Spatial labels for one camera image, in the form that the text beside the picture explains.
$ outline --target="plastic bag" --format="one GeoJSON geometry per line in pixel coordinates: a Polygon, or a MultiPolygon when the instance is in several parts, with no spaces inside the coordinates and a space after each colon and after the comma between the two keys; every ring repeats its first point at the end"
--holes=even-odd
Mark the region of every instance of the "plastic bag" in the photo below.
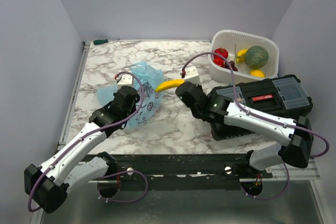
{"type": "MultiPolygon", "coordinates": [[[[163,94],[156,93],[156,87],[164,81],[163,72],[149,66],[146,62],[135,63],[131,67],[131,72],[135,74],[141,81],[144,88],[144,101],[140,111],[128,120],[126,129],[133,129],[140,124],[148,121],[160,107],[163,94]]],[[[140,94],[140,85],[134,80],[134,88],[140,94]]],[[[107,86],[97,90],[97,99],[102,106],[108,104],[114,98],[117,91],[117,85],[107,86]]]]}

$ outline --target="white plastic basket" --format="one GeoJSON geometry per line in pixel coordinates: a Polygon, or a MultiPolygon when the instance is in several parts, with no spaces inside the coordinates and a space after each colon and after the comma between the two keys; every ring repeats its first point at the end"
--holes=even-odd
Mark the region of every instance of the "white plastic basket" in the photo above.
{"type": "MultiPolygon", "coordinates": [[[[234,60],[235,58],[235,44],[236,52],[242,49],[248,49],[252,46],[262,46],[268,52],[268,61],[265,66],[260,68],[265,74],[265,78],[275,78],[278,75],[279,67],[279,48],[270,39],[256,36],[253,34],[246,34],[240,31],[222,30],[216,33],[211,43],[211,51],[214,52],[217,48],[225,48],[228,53],[228,60],[234,60]]],[[[231,72],[229,69],[221,68],[214,64],[213,56],[209,55],[209,74],[212,79],[222,83],[232,83],[231,72]]],[[[241,82],[252,82],[256,80],[262,80],[265,78],[259,78],[251,76],[249,73],[251,69],[245,63],[235,63],[238,72],[235,72],[236,84],[241,82]]]]}

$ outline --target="gray wall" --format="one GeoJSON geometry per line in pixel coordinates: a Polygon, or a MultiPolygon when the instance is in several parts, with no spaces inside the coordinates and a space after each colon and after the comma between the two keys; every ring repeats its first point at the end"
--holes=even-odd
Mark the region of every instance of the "gray wall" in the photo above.
{"type": "Polygon", "coordinates": [[[60,0],[0,6],[0,223],[29,223],[23,171],[56,149],[82,43],[60,0]]]}
{"type": "Polygon", "coordinates": [[[222,29],[271,37],[292,0],[62,0],[85,40],[209,39],[222,29]]]}
{"type": "MultiPolygon", "coordinates": [[[[294,73],[312,96],[313,129],[330,141],[331,151],[317,158],[322,186],[336,220],[336,1],[294,0],[273,40],[280,49],[280,74],[294,73]]],[[[316,138],[314,152],[323,150],[316,138]]]]}

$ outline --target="marble tabletop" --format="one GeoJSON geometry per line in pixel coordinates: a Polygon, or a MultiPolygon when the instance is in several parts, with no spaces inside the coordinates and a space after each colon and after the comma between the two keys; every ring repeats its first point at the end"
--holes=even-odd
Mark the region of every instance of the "marble tabletop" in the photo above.
{"type": "MultiPolygon", "coordinates": [[[[208,51],[209,41],[111,41],[90,46],[82,76],[75,111],[67,142],[82,129],[92,112],[100,108],[96,92],[98,88],[115,84],[114,76],[128,71],[139,61],[164,72],[164,77],[180,77],[181,68],[193,55],[208,51]]],[[[206,93],[223,83],[212,80],[206,60],[195,63],[206,93]]],[[[190,110],[175,95],[174,90],[164,93],[161,107],[154,117],[132,131],[116,131],[89,154],[106,151],[110,154],[209,154],[246,153],[273,143],[263,136],[253,134],[215,141],[208,123],[192,117],[190,110]]]]}

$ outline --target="black toolbox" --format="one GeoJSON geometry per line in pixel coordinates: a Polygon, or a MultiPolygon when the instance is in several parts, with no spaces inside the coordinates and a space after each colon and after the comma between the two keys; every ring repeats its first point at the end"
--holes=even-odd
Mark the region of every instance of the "black toolbox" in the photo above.
{"type": "MultiPolygon", "coordinates": [[[[313,104],[311,98],[293,74],[261,81],[240,83],[236,85],[240,102],[244,105],[271,115],[297,119],[307,115],[313,104]]],[[[215,87],[210,93],[234,99],[233,86],[215,87]]],[[[248,135],[253,132],[225,124],[211,123],[211,133],[215,140],[248,135]]]]}

